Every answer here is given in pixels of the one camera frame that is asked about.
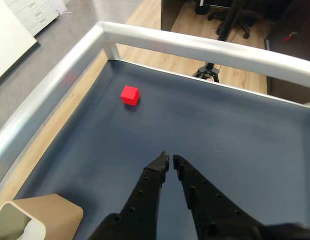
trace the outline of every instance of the red object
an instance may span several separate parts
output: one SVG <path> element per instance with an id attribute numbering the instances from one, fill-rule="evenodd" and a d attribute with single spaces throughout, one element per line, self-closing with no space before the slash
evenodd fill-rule
<path id="1" fill-rule="evenodd" d="M 284 37 L 283 42 L 285 43 L 285 42 L 289 41 L 290 39 L 291 39 L 291 36 Z"/>
<path id="2" fill-rule="evenodd" d="M 132 86 L 125 86 L 120 97 L 125 104 L 135 106 L 135 105 L 137 105 L 137 102 L 139 99 L 139 90 L 138 90 L 138 88 L 135 88 Z"/>

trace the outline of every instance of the wooden floor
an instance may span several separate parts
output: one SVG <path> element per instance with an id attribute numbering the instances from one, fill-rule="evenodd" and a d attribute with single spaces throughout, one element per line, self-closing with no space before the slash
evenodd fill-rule
<path id="1" fill-rule="evenodd" d="M 208 22 L 206 16 L 194 14 L 193 9 L 194 5 L 192 3 L 186 3 L 172 30 L 178 33 L 216 39 L 217 35 L 215 34 L 215 30 L 219 21 L 214 20 Z M 160 21 L 161 0 L 143 0 L 126 24 L 159 30 Z M 244 40 L 240 33 L 234 38 L 233 42 L 263 48 L 263 25 L 257 23 L 251 31 L 251 37 L 248 40 Z M 204 64 L 201 61 L 193 59 L 130 46 L 120 45 L 118 48 L 124 60 L 186 75 L 192 75 Z M 32 144 L 30 144 L 25 155 L 21 158 L 0 191 L 0 207 L 4 202 L 12 200 L 16 196 L 48 146 L 92 86 L 106 61 L 107 58 L 105 54 L 101 52 L 83 74 L 77 85 L 55 110 L 46 125 L 41 131 L 35 134 Z M 260 93 L 266 92 L 266 77 L 263 75 L 223 66 L 219 78 L 224 84 Z"/>
<path id="2" fill-rule="evenodd" d="M 194 11 L 194 8 L 195 4 L 190 2 L 185 3 L 171 31 L 180 34 L 217 39 L 218 35 L 216 34 L 216 29 L 221 21 L 217 19 L 208 21 L 207 16 L 209 13 L 206 15 L 197 15 Z M 233 39 L 232 43 L 235 44 L 264 49 L 264 39 L 266 37 L 267 24 L 265 24 L 262 19 L 259 19 L 257 23 L 251 28 L 250 37 L 248 39 L 243 38 L 243 30 L 237 30 L 238 29 L 236 28 L 232 29 L 227 40 L 228 42 Z M 191 63 L 192 64 L 189 65 L 189 69 L 183 72 L 183 74 L 190 75 L 196 72 L 198 67 L 203 66 L 203 63 L 199 63 L 199 61 L 194 61 Z M 223 84 L 259 93 L 267 93 L 266 76 L 264 75 L 223 66 L 220 69 L 218 76 L 220 82 Z"/>

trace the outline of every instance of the chair wheel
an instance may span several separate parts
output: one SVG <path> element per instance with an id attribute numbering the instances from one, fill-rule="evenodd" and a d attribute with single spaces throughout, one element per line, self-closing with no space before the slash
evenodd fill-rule
<path id="1" fill-rule="evenodd" d="M 218 26 L 218 28 L 217 28 L 217 30 L 216 30 L 216 34 L 217 34 L 217 35 L 219 35 L 219 34 L 220 34 L 221 28 L 222 28 L 222 26 L 221 26 L 221 25 L 220 25 L 220 26 Z"/>
<path id="2" fill-rule="evenodd" d="M 247 33 L 247 32 L 245 32 L 245 34 L 244 34 L 244 38 L 245 38 L 245 39 L 248 39 L 248 38 L 249 38 L 249 36 L 250 36 L 250 34 L 249 34 L 249 33 Z"/>

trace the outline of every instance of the beige box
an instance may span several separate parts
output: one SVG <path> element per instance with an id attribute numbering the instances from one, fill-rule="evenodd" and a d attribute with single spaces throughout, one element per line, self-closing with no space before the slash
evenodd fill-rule
<path id="1" fill-rule="evenodd" d="M 0 208 L 0 240 L 16 240 L 32 219 L 44 240 L 71 240 L 82 217 L 81 207 L 57 194 L 8 201 Z"/>

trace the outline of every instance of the red cube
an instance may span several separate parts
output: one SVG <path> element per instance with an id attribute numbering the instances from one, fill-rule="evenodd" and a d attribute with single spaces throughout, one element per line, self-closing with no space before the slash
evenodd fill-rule
<path id="1" fill-rule="evenodd" d="M 132 86 L 125 86 L 123 92 L 120 95 L 121 99 L 125 104 L 129 104 L 132 106 L 137 105 L 139 99 L 139 91 L 138 88 Z"/>

